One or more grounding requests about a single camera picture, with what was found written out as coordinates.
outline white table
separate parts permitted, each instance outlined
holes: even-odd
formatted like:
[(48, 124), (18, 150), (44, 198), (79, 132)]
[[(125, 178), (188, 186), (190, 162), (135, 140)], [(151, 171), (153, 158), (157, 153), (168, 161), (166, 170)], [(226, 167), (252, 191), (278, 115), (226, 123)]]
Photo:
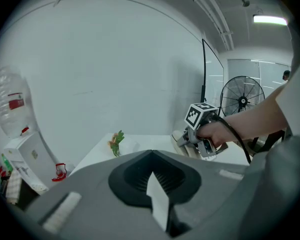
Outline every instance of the white table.
[[(112, 150), (108, 146), (108, 141), (111, 140), (113, 133), (107, 133), (97, 145), (81, 160), (81, 162), (74, 168), (72, 174), (81, 168), (100, 163), (106, 160), (116, 158)], [(133, 135), (125, 134), (125, 136), (133, 139), (139, 144), (138, 151), (145, 150), (163, 150), (177, 154), (171, 143), (170, 135)], [(236, 164), (236, 165), (249, 165), (244, 151), (235, 143), (227, 142), (228, 149), (218, 154), (216, 159), (211, 162)]]

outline human arm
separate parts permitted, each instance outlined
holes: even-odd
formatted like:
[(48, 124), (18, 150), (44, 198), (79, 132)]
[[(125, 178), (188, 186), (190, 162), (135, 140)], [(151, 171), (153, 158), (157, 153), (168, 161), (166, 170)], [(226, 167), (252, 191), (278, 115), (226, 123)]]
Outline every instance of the human arm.
[[(276, 97), (285, 85), (274, 90), (254, 108), (226, 116), (224, 120), (235, 129), (242, 140), (268, 135), (286, 128), (287, 120), (276, 102)], [(236, 140), (235, 136), (221, 122), (213, 122), (200, 127), (197, 135), (201, 138), (211, 139), (216, 147), (224, 142)]]

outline electric fan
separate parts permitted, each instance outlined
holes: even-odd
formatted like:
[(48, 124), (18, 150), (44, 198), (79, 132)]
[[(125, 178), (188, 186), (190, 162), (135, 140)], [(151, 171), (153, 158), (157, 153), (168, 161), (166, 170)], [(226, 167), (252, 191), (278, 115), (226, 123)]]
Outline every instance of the electric fan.
[(220, 107), (225, 116), (252, 109), (265, 99), (260, 84), (248, 76), (236, 76), (222, 89)]

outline hand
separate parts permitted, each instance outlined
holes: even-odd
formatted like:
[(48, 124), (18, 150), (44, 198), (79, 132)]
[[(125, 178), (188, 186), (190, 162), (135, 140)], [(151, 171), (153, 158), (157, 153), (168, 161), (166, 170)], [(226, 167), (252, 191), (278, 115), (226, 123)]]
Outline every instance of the hand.
[(197, 131), (197, 136), (212, 140), (216, 148), (233, 139), (231, 133), (220, 122), (211, 122), (200, 127)]

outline large clear plastic bottle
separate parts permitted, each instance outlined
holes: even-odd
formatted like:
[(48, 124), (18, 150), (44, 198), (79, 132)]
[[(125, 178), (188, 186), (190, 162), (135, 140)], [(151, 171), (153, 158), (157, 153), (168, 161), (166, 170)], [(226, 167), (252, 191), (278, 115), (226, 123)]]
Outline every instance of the large clear plastic bottle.
[(0, 126), (12, 139), (35, 128), (32, 108), (26, 104), (25, 83), (15, 67), (0, 68)]

